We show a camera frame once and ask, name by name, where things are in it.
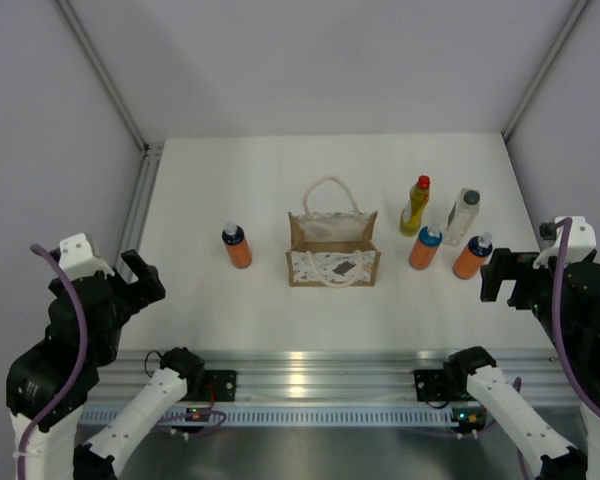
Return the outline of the dark blue front pump bottle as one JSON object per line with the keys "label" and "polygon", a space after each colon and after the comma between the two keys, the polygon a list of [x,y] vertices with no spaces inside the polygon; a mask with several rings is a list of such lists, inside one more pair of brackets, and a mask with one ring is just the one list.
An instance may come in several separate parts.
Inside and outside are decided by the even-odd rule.
{"label": "dark blue front pump bottle", "polygon": [[471,279],[493,251],[493,237],[490,232],[472,237],[453,265],[454,274],[463,280]]}

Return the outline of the dark blue pump bottle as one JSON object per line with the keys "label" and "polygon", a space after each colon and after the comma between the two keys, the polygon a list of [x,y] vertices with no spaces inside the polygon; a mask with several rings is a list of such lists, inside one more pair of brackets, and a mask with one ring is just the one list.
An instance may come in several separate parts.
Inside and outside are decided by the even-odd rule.
{"label": "dark blue pump bottle", "polygon": [[463,280],[471,279],[493,251],[493,237],[490,232],[472,237],[453,265],[454,274]]}
{"label": "dark blue pump bottle", "polygon": [[221,234],[229,259],[238,269],[244,269],[252,263],[252,253],[244,230],[233,222],[227,222]]}

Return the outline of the clear bottle grey cap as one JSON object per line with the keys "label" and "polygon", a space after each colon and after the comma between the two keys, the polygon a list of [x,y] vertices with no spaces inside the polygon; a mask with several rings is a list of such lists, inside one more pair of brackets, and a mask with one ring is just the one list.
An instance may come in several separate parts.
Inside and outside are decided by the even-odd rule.
{"label": "clear bottle grey cap", "polygon": [[443,243],[458,246],[464,239],[480,210],[481,194],[478,190],[463,188],[448,215]]}

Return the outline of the light blue pump bottle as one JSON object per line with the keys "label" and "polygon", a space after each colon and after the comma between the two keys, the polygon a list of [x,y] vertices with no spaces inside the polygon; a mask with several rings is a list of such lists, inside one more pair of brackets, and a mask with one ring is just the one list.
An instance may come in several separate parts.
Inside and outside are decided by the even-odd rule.
{"label": "light blue pump bottle", "polygon": [[409,256],[409,264],[416,270],[425,270],[432,263],[441,243],[443,233],[437,223],[423,227]]}

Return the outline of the yellow bottle red cap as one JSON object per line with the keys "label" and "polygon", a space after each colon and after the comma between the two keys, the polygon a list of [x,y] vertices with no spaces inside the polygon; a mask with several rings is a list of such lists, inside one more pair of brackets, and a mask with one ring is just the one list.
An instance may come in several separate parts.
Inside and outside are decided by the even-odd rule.
{"label": "yellow bottle red cap", "polygon": [[409,202],[400,216],[400,232],[406,237],[415,236],[422,223],[422,215],[430,198],[431,180],[427,175],[420,175],[409,193]]}

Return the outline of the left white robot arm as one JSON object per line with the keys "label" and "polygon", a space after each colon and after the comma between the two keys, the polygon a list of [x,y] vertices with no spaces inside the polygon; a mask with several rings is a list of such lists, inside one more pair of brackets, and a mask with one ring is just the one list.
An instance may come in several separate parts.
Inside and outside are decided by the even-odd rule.
{"label": "left white robot arm", "polygon": [[164,353],[148,383],[116,418],[83,444],[75,437],[99,370],[118,355],[132,316],[163,300],[158,270],[130,249],[121,259],[126,281],[79,233],[48,251],[33,244],[56,277],[49,289],[43,339],[19,356],[6,379],[6,406],[15,435],[19,479],[116,479],[139,444],[177,402],[199,397],[205,362],[185,347]]}

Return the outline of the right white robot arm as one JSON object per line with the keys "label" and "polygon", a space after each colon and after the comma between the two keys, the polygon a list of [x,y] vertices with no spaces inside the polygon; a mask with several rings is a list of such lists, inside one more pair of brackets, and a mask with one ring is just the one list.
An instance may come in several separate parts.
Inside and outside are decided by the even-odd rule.
{"label": "right white robot arm", "polygon": [[480,269],[483,302],[514,284],[507,303],[528,310],[552,342],[569,386],[580,401],[586,449],[556,432],[508,381],[482,347],[452,354],[444,363],[447,389],[471,397],[491,414],[537,479],[600,479],[600,263],[596,236],[582,216],[540,226],[551,241],[541,252],[493,251]]}

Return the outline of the burlap canvas tote bag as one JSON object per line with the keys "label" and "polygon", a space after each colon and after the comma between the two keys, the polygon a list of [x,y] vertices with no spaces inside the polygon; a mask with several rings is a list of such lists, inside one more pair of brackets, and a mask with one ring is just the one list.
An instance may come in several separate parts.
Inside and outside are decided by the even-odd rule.
{"label": "burlap canvas tote bag", "polygon": [[[348,211],[310,209],[310,194],[327,182],[344,191],[351,204]],[[378,213],[362,211],[349,186],[333,175],[312,183],[304,192],[302,206],[302,213],[288,214],[289,285],[332,289],[374,286],[381,259],[381,252],[372,242]]]}

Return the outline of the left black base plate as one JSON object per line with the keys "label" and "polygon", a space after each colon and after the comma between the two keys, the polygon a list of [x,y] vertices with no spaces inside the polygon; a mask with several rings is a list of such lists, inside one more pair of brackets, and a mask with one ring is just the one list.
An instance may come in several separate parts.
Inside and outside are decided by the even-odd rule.
{"label": "left black base plate", "polygon": [[209,403],[229,403],[235,400],[237,372],[235,370],[206,370],[199,399]]}

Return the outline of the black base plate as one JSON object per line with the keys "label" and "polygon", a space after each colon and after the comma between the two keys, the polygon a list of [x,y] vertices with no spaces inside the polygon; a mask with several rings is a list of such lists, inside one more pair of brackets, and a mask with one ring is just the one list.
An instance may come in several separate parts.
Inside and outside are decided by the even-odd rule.
{"label": "black base plate", "polygon": [[413,371],[417,400],[434,406],[460,401],[462,394],[443,369]]}
{"label": "black base plate", "polygon": [[229,403],[235,400],[237,372],[235,370],[206,370],[199,399],[209,403]]}

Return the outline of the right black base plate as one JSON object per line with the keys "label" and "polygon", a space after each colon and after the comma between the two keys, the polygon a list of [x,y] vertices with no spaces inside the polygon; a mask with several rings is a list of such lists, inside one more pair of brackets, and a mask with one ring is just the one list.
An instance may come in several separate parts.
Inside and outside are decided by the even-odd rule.
{"label": "right black base plate", "polygon": [[434,406],[460,401],[462,394],[443,369],[413,371],[417,400]]}

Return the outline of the right aluminium frame post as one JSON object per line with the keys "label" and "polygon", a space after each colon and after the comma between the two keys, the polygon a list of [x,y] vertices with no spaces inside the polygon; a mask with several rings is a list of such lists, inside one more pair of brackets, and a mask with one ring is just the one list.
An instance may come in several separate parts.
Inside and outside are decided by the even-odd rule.
{"label": "right aluminium frame post", "polygon": [[576,0],[571,2],[565,19],[561,22],[560,28],[553,36],[548,49],[543,54],[540,63],[530,78],[530,81],[524,88],[522,96],[516,103],[515,108],[508,117],[508,120],[501,131],[501,136],[505,144],[507,144],[514,135],[516,129],[524,119],[527,111],[535,101],[535,98],[541,92],[543,85],[548,80],[552,69],[555,67],[561,55],[567,48],[567,45],[571,37],[574,35],[574,32],[593,4],[594,2],[592,0]]}

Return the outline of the aluminium frame post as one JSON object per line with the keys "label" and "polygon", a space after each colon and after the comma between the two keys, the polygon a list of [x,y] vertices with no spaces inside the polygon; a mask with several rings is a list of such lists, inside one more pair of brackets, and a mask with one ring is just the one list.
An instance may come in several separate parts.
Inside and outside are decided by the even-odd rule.
{"label": "aluminium frame post", "polygon": [[79,50],[85,57],[105,96],[116,111],[133,143],[140,152],[145,153],[148,149],[147,141],[144,139],[137,122],[128,108],[127,102],[124,100],[114,78],[110,74],[72,2],[67,0],[53,0],[52,4],[67,25]]}
{"label": "aluminium frame post", "polygon": [[522,96],[516,103],[515,108],[508,117],[508,120],[501,131],[501,136],[505,144],[507,144],[514,135],[516,129],[524,119],[527,111],[535,101],[535,98],[541,92],[543,85],[548,80],[552,69],[555,67],[561,55],[567,48],[567,45],[571,37],[574,35],[574,32],[593,4],[594,2],[592,0],[576,0],[571,2],[565,19],[561,22],[560,28],[553,36],[548,49],[543,54],[540,63],[530,78],[530,81],[524,88]]}

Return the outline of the aluminium mounting rail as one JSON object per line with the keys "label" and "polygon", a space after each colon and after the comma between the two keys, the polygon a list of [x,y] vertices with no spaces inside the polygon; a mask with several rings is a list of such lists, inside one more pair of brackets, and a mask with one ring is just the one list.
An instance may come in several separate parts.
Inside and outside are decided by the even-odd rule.
{"label": "aluminium mounting rail", "polygon": [[[202,353],[209,370],[237,373],[240,404],[412,404],[414,373],[438,369],[447,350],[354,352]],[[509,379],[522,380],[522,395],[534,406],[577,402],[551,349],[495,349],[491,356]]]}

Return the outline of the left aluminium frame post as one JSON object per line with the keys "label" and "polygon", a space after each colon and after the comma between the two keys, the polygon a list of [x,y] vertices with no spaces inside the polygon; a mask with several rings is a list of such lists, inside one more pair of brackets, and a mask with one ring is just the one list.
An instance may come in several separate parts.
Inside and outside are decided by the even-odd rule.
{"label": "left aluminium frame post", "polygon": [[124,100],[114,78],[110,74],[72,2],[67,0],[53,0],[52,4],[67,25],[79,50],[85,57],[105,96],[116,111],[133,143],[140,152],[145,153],[148,149],[147,141],[144,139],[137,122],[128,108],[127,102]]}

